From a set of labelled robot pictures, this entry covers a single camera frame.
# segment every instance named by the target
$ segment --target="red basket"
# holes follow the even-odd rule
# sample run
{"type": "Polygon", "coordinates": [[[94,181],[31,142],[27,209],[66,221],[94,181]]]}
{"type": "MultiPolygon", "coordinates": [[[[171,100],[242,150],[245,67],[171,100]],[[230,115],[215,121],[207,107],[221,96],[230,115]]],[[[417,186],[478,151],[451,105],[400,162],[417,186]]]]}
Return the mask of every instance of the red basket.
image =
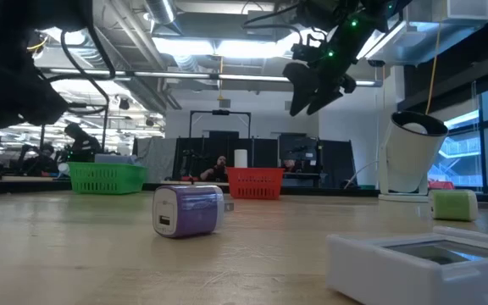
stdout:
{"type": "Polygon", "coordinates": [[[227,168],[233,198],[278,199],[284,169],[227,168]]]}

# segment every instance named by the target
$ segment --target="usb port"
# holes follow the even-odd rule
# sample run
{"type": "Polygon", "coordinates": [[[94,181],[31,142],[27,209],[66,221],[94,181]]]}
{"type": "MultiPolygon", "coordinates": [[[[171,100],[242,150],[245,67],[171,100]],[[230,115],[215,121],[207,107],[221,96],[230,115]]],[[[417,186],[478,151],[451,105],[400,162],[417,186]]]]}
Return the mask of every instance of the usb port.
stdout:
{"type": "Polygon", "coordinates": [[[159,223],[161,225],[170,225],[170,218],[167,216],[159,216],[159,223]]]}

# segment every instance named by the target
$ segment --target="white cylinder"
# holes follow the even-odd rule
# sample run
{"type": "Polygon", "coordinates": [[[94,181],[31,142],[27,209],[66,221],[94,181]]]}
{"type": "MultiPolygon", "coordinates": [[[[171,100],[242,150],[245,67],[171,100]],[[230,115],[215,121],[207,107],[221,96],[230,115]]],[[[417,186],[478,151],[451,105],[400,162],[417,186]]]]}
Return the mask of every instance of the white cylinder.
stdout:
{"type": "Polygon", "coordinates": [[[384,143],[389,190],[415,191],[434,163],[446,134],[447,128],[427,115],[409,112],[393,114],[384,143]],[[420,125],[419,131],[408,128],[415,125],[420,125]]]}
{"type": "Polygon", "coordinates": [[[235,167],[247,168],[247,150],[235,149],[235,167]]]}

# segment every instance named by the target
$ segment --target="table surface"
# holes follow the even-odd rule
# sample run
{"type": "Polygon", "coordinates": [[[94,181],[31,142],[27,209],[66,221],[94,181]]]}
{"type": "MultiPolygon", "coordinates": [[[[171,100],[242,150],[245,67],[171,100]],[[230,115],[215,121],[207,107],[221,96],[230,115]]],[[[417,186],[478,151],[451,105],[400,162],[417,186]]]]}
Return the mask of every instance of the table surface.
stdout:
{"type": "Polygon", "coordinates": [[[154,233],[153,194],[0,196],[0,304],[356,304],[324,288],[325,237],[430,232],[422,203],[374,198],[235,200],[216,234],[154,233]]]}

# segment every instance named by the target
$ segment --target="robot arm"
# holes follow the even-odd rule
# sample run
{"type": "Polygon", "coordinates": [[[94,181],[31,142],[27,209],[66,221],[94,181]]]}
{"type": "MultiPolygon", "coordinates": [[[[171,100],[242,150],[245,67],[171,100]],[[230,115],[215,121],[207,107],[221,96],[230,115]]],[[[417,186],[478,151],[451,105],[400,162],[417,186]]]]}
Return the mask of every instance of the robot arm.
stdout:
{"type": "Polygon", "coordinates": [[[319,47],[293,45],[293,59],[283,71],[294,86],[290,114],[308,106],[308,114],[355,90],[355,80],[346,74],[374,30],[386,32],[387,20],[399,14],[412,0],[304,0],[297,6],[297,22],[330,32],[319,47]]]}
{"type": "MultiPolygon", "coordinates": [[[[23,122],[53,124],[68,111],[67,102],[36,69],[27,51],[34,30],[51,27],[61,29],[62,36],[87,28],[92,39],[97,37],[92,23],[92,0],[0,0],[0,129],[23,122]]],[[[100,43],[96,45],[103,55],[100,43]]],[[[107,66],[114,70],[111,63],[107,66]]],[[[85,74],[72,77],[95,82],[85,74]]]]}

